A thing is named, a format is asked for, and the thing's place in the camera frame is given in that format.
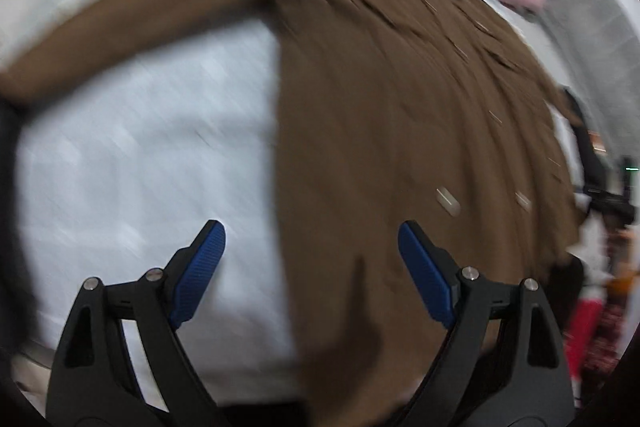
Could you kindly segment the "brown jacket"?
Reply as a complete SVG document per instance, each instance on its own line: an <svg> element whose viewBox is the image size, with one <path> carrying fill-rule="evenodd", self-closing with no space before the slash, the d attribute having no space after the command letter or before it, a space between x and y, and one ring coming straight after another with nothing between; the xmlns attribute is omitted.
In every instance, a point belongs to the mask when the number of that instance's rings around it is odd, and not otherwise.
<svg viewBox="0 0 640 427"><path fill-rule="evenodd" d="M488 277L545 277L579 239L565 98L482 0L98 0L2 70L28 103L238 5L280 24L276 202L300 378L319 426L369 426L442 334L402 221Z"/></svg>

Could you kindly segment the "floral dark red sleeve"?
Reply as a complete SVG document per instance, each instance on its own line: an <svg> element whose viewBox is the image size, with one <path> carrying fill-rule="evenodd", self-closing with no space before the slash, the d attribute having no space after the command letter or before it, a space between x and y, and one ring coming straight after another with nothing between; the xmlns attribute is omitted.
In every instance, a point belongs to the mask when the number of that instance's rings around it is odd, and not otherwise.
<svg viewBox="0 0 640 427"><path fill-rule="evenodd" d="M570 377L585 371L608 377L620 359L627 301L634 276L616 277L603 287L603 297L580 297L564 332L564 351Z"/></svg>

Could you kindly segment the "grey quilted blanket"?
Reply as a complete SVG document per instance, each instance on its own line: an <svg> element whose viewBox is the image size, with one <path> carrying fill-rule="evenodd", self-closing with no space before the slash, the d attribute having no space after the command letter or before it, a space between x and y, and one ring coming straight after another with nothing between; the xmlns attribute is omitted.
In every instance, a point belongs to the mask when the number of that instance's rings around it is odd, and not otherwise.
<svg viewBox="0 0 640 427"><path fill-rule="evenodd" d="M616 0L546 0L538 20L614 156L639 155L639 38Z"/></svg>

